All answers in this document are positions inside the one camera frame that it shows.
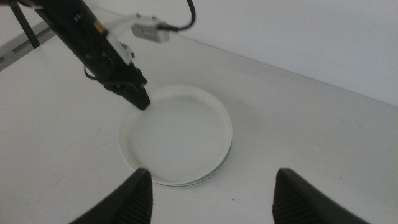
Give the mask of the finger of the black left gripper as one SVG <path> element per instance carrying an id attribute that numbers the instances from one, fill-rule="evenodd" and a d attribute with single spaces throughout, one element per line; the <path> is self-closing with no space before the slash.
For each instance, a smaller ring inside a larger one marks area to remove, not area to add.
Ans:
<path id="1" fill-rule="evenodd" d="M 104 87 L 123 97 L 140 110 L 150 105 L 149 95 L 145 85 L 147 80 L 140 70 L 123 70 L 116 77 L 104 82 Z"/>

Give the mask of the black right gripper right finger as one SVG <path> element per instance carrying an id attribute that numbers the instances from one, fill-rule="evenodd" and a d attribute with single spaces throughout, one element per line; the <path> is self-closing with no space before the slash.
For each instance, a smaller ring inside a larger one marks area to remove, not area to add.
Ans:
<path id="1" fill-rule="evenodd" d="M 289 168 L 277 172 L 272 216 L 278 224 L 366 223 Z"/>

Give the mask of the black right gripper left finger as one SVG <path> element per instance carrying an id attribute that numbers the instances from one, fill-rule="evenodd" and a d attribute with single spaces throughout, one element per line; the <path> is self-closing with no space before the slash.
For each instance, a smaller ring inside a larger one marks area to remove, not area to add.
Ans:
<path id="1" fill-rule="evenodd" d="M 152 209 L 152 177 L 147 169 L 139 168 L 116 190 L 72 222 L 150 224 Z"/>

